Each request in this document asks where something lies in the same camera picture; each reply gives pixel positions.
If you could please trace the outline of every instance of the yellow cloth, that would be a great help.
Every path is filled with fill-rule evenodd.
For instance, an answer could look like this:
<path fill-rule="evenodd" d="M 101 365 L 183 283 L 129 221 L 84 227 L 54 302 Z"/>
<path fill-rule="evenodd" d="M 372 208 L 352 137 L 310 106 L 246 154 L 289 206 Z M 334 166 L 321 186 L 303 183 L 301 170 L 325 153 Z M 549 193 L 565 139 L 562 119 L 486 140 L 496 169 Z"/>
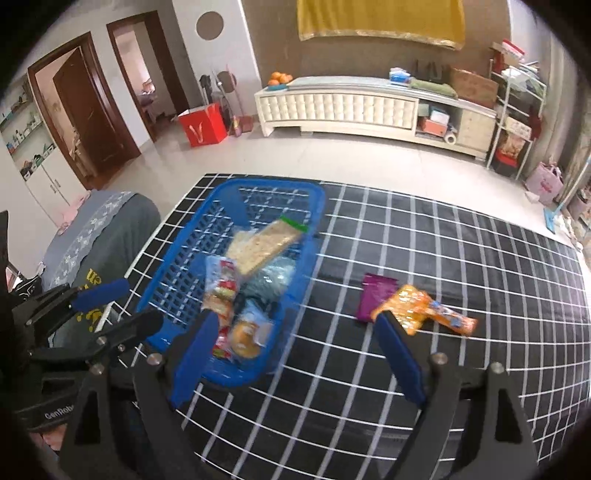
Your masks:
<path fill-rule="evenodd" d="M 358 35 L 456 50 L 466 41 L 462 0 L 298 0 L 297 18 L 302 41 Z"/>

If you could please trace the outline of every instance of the blue plastic basket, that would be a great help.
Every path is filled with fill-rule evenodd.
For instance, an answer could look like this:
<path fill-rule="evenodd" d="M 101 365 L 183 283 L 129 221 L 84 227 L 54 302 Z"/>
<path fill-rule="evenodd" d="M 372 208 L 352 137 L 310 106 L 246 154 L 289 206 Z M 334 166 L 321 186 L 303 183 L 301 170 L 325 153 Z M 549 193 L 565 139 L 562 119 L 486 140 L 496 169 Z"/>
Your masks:
<path fill-rule="evenodd" d="M 272 316 L 267 346 L 248 365 L 211 357 L 203 377 L 224 388 L 235 388 L 273 372 L 291 334 L 314 268 L 318 244 L 314 234 L 324 209 L 324 190 L 301 181 L 235 179 L 215 188 L 169 247 L 163 263 L 144 291 L 137 311 L 155 307 L 164 312 L 162 329 L 148 339 L 165 351 L 173 338 L 201 311 L 206 255 L 223 255 L 234 227 L 260 229 L 281 215 L 307 225 L 299 243 L 284 255 L 296 260 L 294 277 Z"/>

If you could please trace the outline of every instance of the pink bag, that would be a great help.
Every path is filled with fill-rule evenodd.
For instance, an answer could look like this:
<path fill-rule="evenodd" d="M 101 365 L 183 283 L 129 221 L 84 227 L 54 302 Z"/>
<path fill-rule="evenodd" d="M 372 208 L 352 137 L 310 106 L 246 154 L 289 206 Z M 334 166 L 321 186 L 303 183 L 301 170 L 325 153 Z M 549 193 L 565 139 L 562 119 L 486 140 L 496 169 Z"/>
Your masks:
<path fill-rule="evenodd" d="M 525 186 L 531 193 L 540 196 L 540 203 L 551 204 L 563 187 L 560 170 L 556 166 L 547 166 L 540 162 L 525 181 Z"/>

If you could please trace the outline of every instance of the red shopping bag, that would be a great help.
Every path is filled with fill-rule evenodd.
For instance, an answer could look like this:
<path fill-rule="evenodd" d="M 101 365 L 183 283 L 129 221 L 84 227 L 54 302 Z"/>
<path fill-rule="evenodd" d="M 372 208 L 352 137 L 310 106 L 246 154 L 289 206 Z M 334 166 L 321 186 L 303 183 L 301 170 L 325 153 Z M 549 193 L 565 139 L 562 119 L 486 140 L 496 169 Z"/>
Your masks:
<path fill-rule="evenodd" d="M 217 103 L 191 108 L 178 116 L 192 147 L 220 143 L 228 136 Z"/>

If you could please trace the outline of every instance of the tiled floor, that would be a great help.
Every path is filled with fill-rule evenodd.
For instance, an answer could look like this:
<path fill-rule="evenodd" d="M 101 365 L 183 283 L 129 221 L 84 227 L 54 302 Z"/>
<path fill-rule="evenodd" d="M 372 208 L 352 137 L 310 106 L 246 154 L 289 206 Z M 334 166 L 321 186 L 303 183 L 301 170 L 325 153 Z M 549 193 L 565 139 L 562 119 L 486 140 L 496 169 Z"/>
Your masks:
<path fill-rule="evenodd" d="M 132 190 L 168 213 L 205 173 L 248 173 L 329 180 L 393 190 L 473 209 L 570 244 L 545 227 L 543 207 L 530 203 L 512 180 L 472 157 L 407 142 L 258 127 L 219 145 L 190 148 L 179 125 L 114 179 L 109 188 Z"/>

